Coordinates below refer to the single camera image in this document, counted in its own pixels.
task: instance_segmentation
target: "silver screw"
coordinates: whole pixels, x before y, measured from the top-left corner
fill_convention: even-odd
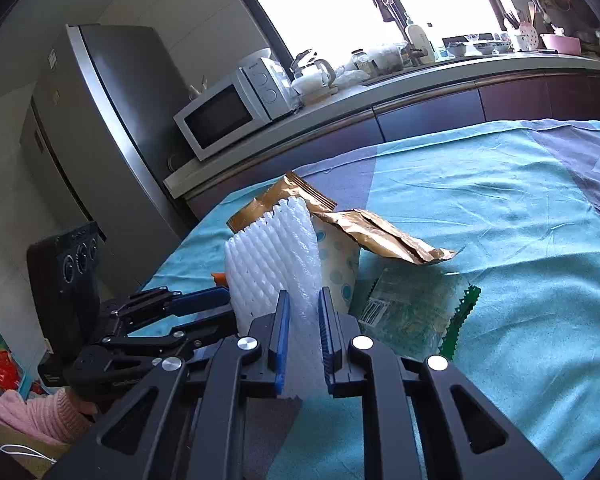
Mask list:
[[[258,340],[254,337],[243,337],[238,339],[238,348],[240,350],[253,350],[258,346]]]
[[[429,359],[427,359],[427,365],[432,370],[436,370],[441,372],[442,370],[446,370],[446,367],[449,366],[449,362],[442,357],[442,355],[432,355]]]
[[[162,369],[173,372],[182,366],[182,361],[178,357],[167,357],[162,361]]]
[[[366,335],[358,335],[352,339],[351,344],[358,350],[369,350],[374,345],[374,340]]]

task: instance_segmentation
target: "barcode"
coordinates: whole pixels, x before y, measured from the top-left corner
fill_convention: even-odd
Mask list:
[[[375,327],[382,319],[382,316],[384,316],[388,307],[388,301],[369,299],[366,302],[362,316],[360,316],[360,323]]]

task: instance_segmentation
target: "white microwave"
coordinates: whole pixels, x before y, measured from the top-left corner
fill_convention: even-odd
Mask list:
[[[234,70],[173,119],[199,160],[205,160],[298,108],[280,63],[261,57]]]

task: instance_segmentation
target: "sweater cuff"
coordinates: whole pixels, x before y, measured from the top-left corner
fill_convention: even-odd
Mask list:
[[[58,392],[58,420],[64,426],[64,432],[70,438],[70,442],[79,439],[91,427],[91,423],[72,405],[65,390]]]

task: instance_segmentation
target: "person's arm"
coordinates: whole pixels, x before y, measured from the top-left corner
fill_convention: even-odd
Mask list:
[[[96,412],[95,405],[64,389],[27,402],[15,390],[0,396],[1,424],[34,438],[44,436],[50,444],[70,444],[80,438],[91,427],[85,415]]]

